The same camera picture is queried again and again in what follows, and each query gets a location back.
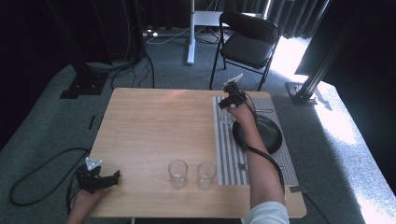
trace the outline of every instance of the black disc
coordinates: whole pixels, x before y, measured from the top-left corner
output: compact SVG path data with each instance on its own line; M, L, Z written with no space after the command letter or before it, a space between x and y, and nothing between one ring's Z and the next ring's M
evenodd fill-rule
M271 119L257 115L257 129L268 152L270 154L277 152L282 145L282 132L279 127ZM237 121L233 123L233 139L238 146L244 148L244 131Z

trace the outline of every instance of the black chair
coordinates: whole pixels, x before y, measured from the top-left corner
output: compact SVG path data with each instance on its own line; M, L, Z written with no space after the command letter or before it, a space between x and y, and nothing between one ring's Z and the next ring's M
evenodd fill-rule
M224 40L223 23L233 32ZM262 88L273 60L280 33L273 23L262 18L250 17L236 12L223 12L219 17L220 40L213 64L209 89L212 90L219 53L223 57L224 69L230 63L262 75Z

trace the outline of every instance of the clear glass cup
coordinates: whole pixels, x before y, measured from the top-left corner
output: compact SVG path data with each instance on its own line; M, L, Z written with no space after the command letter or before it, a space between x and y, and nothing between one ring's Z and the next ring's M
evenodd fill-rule
M171 185L174 189L183 189L187 185L187 163L181 160L172 161L168 166Z
M220 122L223 124L233 123L233 115L228 113L226 109L220 110Z
M210 161L204 161L199 164L198 169L197 186L199 189L207 190L213 188L214 179L218 169L216 165Z

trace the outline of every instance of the white striped mat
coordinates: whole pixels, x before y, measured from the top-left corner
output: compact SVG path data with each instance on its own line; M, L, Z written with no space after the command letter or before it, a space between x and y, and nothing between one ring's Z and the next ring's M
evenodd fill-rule
M223 97L213 97L213 110L216 133L216 151L218 164L219 185L248 185L247 169L240 169L238 163L247 165L245 150L233 140L233 124L223 124L219 120L219 102ZM256 109L272 109L272 111L258 112L271 119L280 129L282 129L277 119L274 104L271 98L253 98ZM288 146L282 136L280 149L271 155L282 170L285 185L298 185L297 176L291 162Z

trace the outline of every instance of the human arm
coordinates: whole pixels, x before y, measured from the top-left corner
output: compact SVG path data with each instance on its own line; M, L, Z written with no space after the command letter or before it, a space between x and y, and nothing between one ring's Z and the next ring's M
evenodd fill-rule
M94 194L90 194L84 189L80 190L73 201L73 207L66 224L84 223L85 218L109 191L109 188L99 189Z
M246 104L237 108L227 108L240 123L250 147L269 155L257 130L254 117ZM247 150L247 174L250 182L250 208L265 203L279 202L285 204L285 195L275 166L264 157Z

